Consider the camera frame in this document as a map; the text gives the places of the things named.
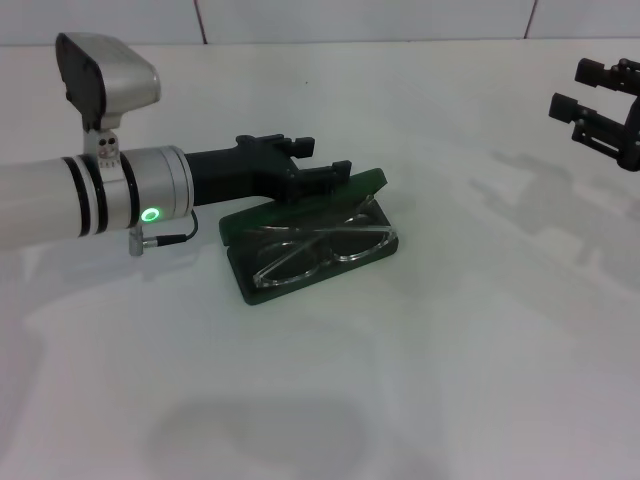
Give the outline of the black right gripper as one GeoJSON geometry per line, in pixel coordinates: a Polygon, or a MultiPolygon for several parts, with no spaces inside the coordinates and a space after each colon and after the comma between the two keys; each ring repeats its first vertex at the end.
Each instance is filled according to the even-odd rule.
{"type": "MultiPolygon", "coordinates": [[[[639,63],[623,58],[606,69],[602,63],[583,58],[578,63],[575,81],[593,88],[604,87],[638,96],[639,63]]],[[[555,93],[552,97],[549,116],[563,123],[574,124],[571,136],[574,142],[615,160],[621,159],[621,167],[625,170],[639,171],[639,97],[632,103],[626,118],[625,146],[623,125],[560,93],[555,93]]]]}

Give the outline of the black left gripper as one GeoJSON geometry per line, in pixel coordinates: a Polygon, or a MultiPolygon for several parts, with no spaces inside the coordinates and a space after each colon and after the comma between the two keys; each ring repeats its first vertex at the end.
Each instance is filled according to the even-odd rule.
{"type": "Polygon", "coordinates": [[[194,188],[195,206],[265,197],[280,202],[330,195],[349,182],[352,162],[299,170],[295,159],[314,154],[315,139],[282,134],[241,135],[236,146],[185,155],[194,188]]]}

